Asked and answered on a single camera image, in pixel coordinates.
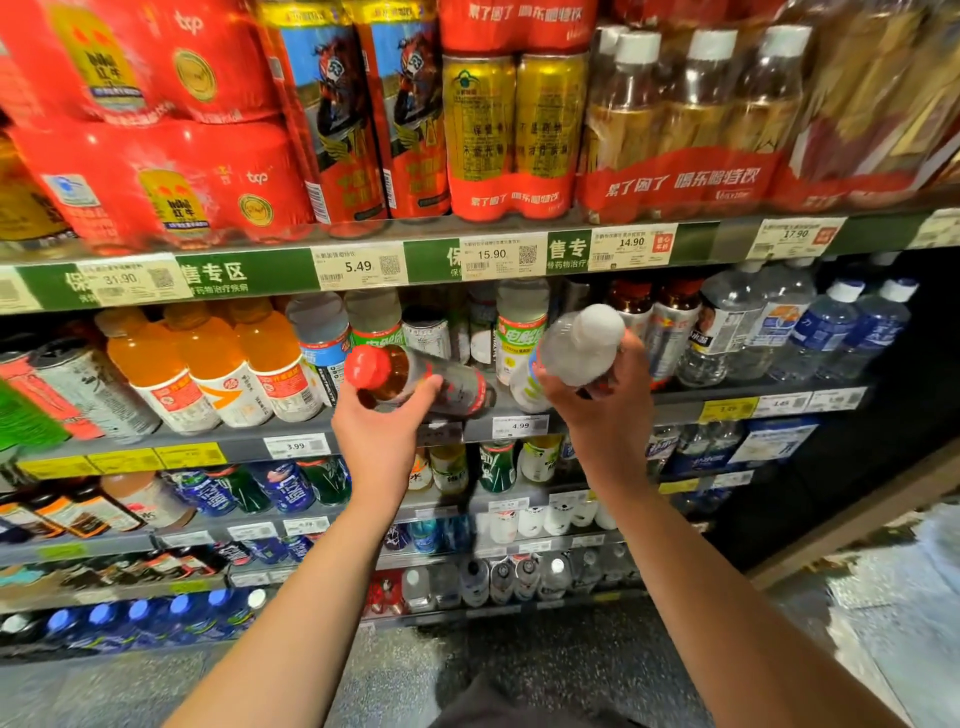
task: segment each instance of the plastic bottle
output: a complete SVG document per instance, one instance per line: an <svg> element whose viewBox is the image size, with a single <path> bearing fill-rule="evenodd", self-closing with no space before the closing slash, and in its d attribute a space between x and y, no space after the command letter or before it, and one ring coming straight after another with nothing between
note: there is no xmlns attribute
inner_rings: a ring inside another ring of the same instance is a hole
<svg viewBox="0 0 960 728"><path fill-rule="evenodd" d="M774 356L793 327L817 297L810 272L812 257L795 257L767 265L756 278L763 311L754 324L747 346L727 356L727 380L751 381L767 373Z"/></svg>
<svg viewBox="0 0 960 728"><path fill-rule="evenodd" d="M821 379L850 381L890 346L910 321L910 309L904 304L917 291L911 279L887 280L878 293L856 302L860 318L840 348L817 370Z"/></svg>
<svg viewBox="0 0 960 728"><path fill-rule="evenodd" d="M335 406L353 345L344 300L332 291L295 296L287 304L287 319L300 340L303 358L320 378L324 404Z"/></svg>
<svg viewBox="0 0 960 728"><path fill-rule="evenodd" d="M701 283L702 279L671 279L657 292L646 340L653 389L662 389L673 378L700 314Z"/></svg>
<svg viewBox="0 0 960 728"><path fill-rule="evenodd" d="M390 404L406 401L421 379L434 374L444 378L444 385L430 406L432 412L469 417L492 405L493 388L479 370L405 346L360 344L347 356L344 369L350 384Z"/></svg>
<svg viewBox="0 0 960 728"><path fill-rule="evenodd" d="M108 308L93 320L107 337L107 356L170 429L195 435L220 424L213 405L190 378L169 328L150 323L132 306Z"/></svg>
<svg viewBox="0 0 960 728"><path fill-rule="evenodd" d="M496 376L510 384L514 369L526 366L527 357L546 330L550 285L546 279L505 279L496 287L496 332L493 349Z"/></svg>
<svg viewBox="0 0 960 728"><path fill-rule="evenodd" d="M860 280L838 280L818 296L780 347L770 376L790 382L810 379L856 326L859 313L853 302L862 291Z"/></svg>
<svg viewBox="0 0 960 728"><path fill-rule="evenodd" d="M229 304L247 366L283 422L301 423L324 407L320 378L307 366L290 322L270 299L236 299Z"/></svg>
<svg viewBox="0 0 960 728"><path fill-rule="evenodd" d="M247 357L230 325L212 316L200 301L169 303L167 327L177 334L180 356L220 419L230 427L253 427L274 411L263 387L247 366Z"/></svg>
<svg viewBox="0 0 960 728"><path fill-rule="evenodd" d="M604 376L613 365L624 322L604 303L565 313L537 343L523 367L510 377L510 393L524 412L543 412L550 401L534 371L539 362L546 372L571 387L584 387Z"/></svg>
<svg viewBox="0 0 960 728"><path fill-rule="evenodd" d="M369 344L385 347L403 346L406 339L400 322L400 299L395 288L369 288L348 291L344 296L347 315L353 331L353 346Z"/></svg>
<svg viewBox="0 0 960 728"><path fill-rule="evenodd" d="M700 315L677 364L684 386L710 387L727 375L727 355L743 349L763 312L756 287L762 267L762 261L744 260L704 281Z"/></svg>

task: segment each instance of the left hand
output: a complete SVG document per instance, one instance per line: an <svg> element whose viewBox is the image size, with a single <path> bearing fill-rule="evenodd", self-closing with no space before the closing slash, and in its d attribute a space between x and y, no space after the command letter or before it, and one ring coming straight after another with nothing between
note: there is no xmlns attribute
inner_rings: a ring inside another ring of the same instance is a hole
<svg viewBox="0 0 960 728"><path fill-rule="evenodd" d="M437 397L444 378L422 380L410 399L393 412L367 409L357 390L340 385L333 433L353 480L350 504L389 525L407 493L417 449L417 428Z"/></svg>

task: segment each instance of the bottle label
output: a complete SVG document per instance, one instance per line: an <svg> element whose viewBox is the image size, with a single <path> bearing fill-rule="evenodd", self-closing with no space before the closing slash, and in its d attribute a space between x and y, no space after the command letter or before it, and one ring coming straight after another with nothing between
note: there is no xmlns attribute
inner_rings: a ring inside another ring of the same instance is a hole
<svg viewBox="0 0 960 728"><path fill-rule="evenodd" d="M300 342L300 351L303 358L313 367L320 383L323 386L324 404L327 407L336 406L340 394L340 383L344 380L344 362L350 352L352 342L350 327L344 328L333 341L323 341L320 344L304 344Z"/></svg>
<svg viewBox="0 0 960 728"><path fill-rule="evenodd" d="M226 376L194 381L213 405L220 419L230 427L253 427L270 419L274 411L260 382L244 362Z"/></svg>
<svg viewBox="0 0 960 728"><path fill-rule="evenodd" d="M536 321L517 322L498 316L496 319L496 376L510 383L514 369L524 366L530 353L546 330L546 314Z"/></svg>
<svg viewBox="0 0 960 728"><path fill-rule="evenodd" d="M803 317L808 303L768 303L747 339L748 347L781 347Z"/></svg>
<svg viewBox="0 0 960 728"><path fill-rule="evenodd" d="M301 423L320 412L320 377L306 366L303 357L284 369L256 372L276 415L288 423Z"/></svg>
<svg viewBox="0 0 960 728"><path fill-rule="evenodd" d="M185 369L162 384L133 390L180 435L207 432L220 424L216 410Z"/></svg>

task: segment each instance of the right hand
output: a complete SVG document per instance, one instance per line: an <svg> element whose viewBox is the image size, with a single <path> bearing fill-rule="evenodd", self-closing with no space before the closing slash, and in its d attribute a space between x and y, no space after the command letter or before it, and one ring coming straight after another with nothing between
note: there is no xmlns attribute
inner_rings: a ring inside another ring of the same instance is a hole
<svg viewBox="0 0 960 728"><path fill-rule="evenodd" d="M636 334L624 332L613 361L611 391L603 398L584 400L543 368L537 377L570 429L573 449L593 490L602 497L608 488L634 487L645 480L654 404L650 365Z"/></svg>

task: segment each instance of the red bottle cap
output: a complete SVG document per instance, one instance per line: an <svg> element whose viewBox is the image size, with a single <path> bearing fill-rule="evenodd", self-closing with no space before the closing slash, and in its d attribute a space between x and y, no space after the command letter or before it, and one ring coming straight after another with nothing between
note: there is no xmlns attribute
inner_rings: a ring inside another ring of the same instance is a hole
<svg viewBox="0 0 960 728"><path fill-rule="evenodd" d="M344 377L357 389L376 389L390 376L390 355L379 347L361 344L347 354Z"/></svg>

